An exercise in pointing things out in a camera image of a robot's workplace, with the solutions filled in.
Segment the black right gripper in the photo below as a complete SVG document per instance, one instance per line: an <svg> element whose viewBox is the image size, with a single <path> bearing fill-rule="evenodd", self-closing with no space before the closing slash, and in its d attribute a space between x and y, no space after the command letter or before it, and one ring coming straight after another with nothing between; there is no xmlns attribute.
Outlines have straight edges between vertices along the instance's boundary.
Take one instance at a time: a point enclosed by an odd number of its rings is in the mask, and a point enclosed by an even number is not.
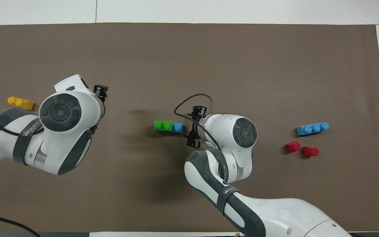
<svg viewBox="0 0 379 237"><path fill-rule="evenodd" d="M207 117L207 108L204 106L193 106L192 112L187 114L186 118L193 122L191 130L188 135L184 135L186 138L186 145L189 147L200 147L200 141L206 141L206 132L204 131L204 126L200 126L200 120Z"/></svg>

